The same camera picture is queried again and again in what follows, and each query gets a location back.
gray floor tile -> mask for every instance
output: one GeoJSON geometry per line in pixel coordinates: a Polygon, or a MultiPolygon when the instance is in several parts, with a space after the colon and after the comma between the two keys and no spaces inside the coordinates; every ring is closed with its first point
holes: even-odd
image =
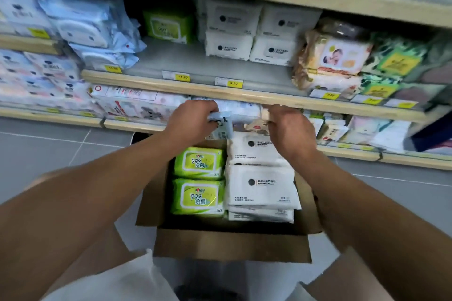
{"type": "Polygon", "coordinates": [[[93,128],[88,134],[85,143],[129,146],[133,132],[110,130],[107,128],[93,128]]]}
{"type": "Polygon", "coordinates": [[[83,141],[89,127],[0,117],[0,132],[83,141]]]}
{"type": "Polygon", "coordinates": [[[452,187],[374,177],[359,178],[452,236],[452,187]]]}
{"type": "Polygon", "coordinates": [[[96,144],[82,144],[80,150],[74,157],[71,166],[84,164],[93,161],[99,157],[105,156],[110,152],[119,150],[117,147],[103,146],[96,144]]]}
{"type": "Polygon", "coordinates": [[[413,167],[409,165],[368,162],[337,158],[339,167],[352,174],[396,178],[406,181],[445,184],[452,186],[452,172],[447,170],[413,167]]]}
{"type": "Polygon", "coordinates": [[[39,175],[69,165],[79,143],[0,133],[0,203],[39,175]]]}

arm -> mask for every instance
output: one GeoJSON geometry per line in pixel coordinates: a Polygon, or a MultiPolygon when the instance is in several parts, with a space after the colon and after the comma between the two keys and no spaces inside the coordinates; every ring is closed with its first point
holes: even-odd
{"type": "Polygon", "coordinates": [[[282,156],[312,187],[325,231],[353,247],[395,300],[452,300],[452,239],[317,150],[298,111],[270,108],[269,131],[282,156]]]}
{"type": "Polygon", "coordinates": [[[38,300],[149,181],[217,126],[214,101],[189,100],[166,129],[71,169],[0,206],[0,299],[38,300]]]}

person's right arm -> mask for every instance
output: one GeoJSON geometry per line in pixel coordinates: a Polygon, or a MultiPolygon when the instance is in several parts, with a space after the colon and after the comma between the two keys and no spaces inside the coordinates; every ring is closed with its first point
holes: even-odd
{"type": "Polygon", "coordinates": [[[318,197],[333,243],[353,247],[397,301],[452,300],[452,239],[331,162],[299,111],[269,111],[271,140],[318,197]]]}

tile floor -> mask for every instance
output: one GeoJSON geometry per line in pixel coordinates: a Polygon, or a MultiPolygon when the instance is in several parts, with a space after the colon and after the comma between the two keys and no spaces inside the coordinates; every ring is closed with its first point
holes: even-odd
{"type": "MultiPolygon", "coordinates": [[[[129,145],[132,133],[0,117],[0,203],[39,175],[79,165],[129,145]]],[[[452,172],[332,158],[336,164],[452,236],[452,172]]],[[[140,198],[117,221],[129,249],[154,245],[155,228],[134,226],[140,198]]],[[[325,235],[310,236],[313,264],[178,261],[156,258],[172,286],[187,274],[208,270],[225,287],[251,301],[282,301],[297,281],[309,282],[336,259],[325,235]]]]}

cardboard box flap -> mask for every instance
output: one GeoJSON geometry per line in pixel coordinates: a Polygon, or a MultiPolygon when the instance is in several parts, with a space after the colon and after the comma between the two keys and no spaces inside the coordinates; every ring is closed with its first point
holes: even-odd
{"type": "Polygon", "coordinates": [[[305,235],[261,235],[158,228],[154,255],[221,261],[311,263],[308,237],[305,235]]]}
{"type": "Polygon", "coordinates": [[[295,184],[302,204],[302,210],[300,212],[295,211],[295,217],[297,218],[301,213],[300,223],[303,226],[303,232],[309,235],[322,232],[323,229],[311,187],[297,172],[295,172],[295,184]]]}
{"type": "Polygon", "coordinates": [[[167,176],[168,165],[161,169],[144,188],[135,225],[158,226],[163,222],[167,176]]]}

